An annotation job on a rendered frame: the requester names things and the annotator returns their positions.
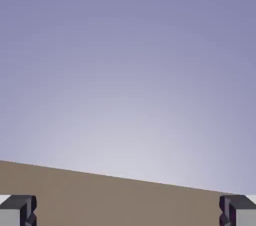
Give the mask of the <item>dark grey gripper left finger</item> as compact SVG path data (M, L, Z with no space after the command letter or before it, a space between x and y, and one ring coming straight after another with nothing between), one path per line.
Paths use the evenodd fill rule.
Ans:
M0 194L0 226L37 226L35 195Z

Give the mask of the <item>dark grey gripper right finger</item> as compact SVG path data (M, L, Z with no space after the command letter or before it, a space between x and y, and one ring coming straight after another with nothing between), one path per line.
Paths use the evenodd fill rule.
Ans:
M221 194L219 226L256 226L256 195Z

